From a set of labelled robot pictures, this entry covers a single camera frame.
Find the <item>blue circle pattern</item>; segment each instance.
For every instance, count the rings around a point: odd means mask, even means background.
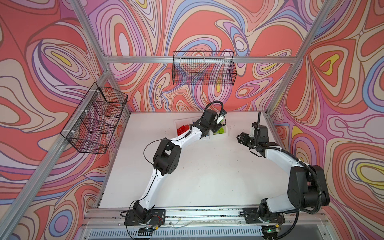
[[[68,223],[62,232],[58,232],[55,229],[55,223],[62,216],[68,218]],[[71,225],[72,225],[72,212],[69,210],[63,210],[57,213],[56,216],[52,219],[51,223],[49,224],[49,232],[54,237],[61,237],[69,231],[69,229],[71,228]]]

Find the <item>white tabletop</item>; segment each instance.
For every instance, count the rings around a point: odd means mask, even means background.
[[[174,120],[200,116],[201,113],[131,114],[100,208],[129,207],[139,199],[153,169],[143,157],[145,146],[157,139],[175,137]],[[237,142],[237,135],[249,133],[257,113],[228,113],[226,121],[227,137],[199,140],[182,149],[177,169],[159,190],[156,207],[252,205],[287,190],[288,175],[282,169]],[[263,116],[260,122],[267,125]],[[274,141],[269,130],[268,136]],[[150,161],[159,143],[147,148]]]

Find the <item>black mesh basket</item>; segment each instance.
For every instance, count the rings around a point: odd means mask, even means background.
[[[78,152],[105,154],[127,99],[119,90],[97,87],[74,126],[62,135]]]
[[[175,85],[234,85],[237,76],[232,51],[174,51]]]

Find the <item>black mounting plate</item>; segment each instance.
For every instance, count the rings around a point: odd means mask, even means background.
[[[159,221],[160,221],[159,218],[152,216],[151,220],[149,221],[149,223],[147,225],[152,225],[152,226],[164,225],[164,221],[166,218],[166,210],[165,209],[153,209],[152,215],[157,215],[157,216],[161,217],[162,222],[159,223]],[[125,226],[139,226],[140,225],[141,226],[141,224],[139,222],[140,222],[140,220],[135,215],[134,210],[130,209],[127,213],[127,216],[125,217],[124,225]]]
[[[245,213],[245,223],[263,223],[259,220],[259,214],[257,213],[258,207],[245,207],[243,208],[243,211]],[[276,214],[273,218],[270,218],[270,223],[278,223],[282,224],[285,223],[284,215],[281,216],[280,214]]]

